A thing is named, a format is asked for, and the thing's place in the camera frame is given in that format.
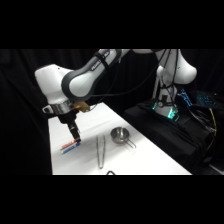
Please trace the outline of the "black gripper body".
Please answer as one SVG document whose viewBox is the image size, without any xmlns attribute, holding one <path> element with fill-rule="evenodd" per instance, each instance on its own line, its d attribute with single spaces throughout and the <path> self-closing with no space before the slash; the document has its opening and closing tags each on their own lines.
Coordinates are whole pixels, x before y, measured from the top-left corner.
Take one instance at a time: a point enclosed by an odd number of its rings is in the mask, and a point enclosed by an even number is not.
<svg viewBox="0 0 224 224">
<path fill-rule="evenodd" d="M 72 134 L 78 132 L 78 127 L 76 125 L 76 118 L 77 118 L 77 110 L 71 110 L 66 114 L 59 115 L 58 118 L 62 124 L 66 124 Z"/>
</svg>

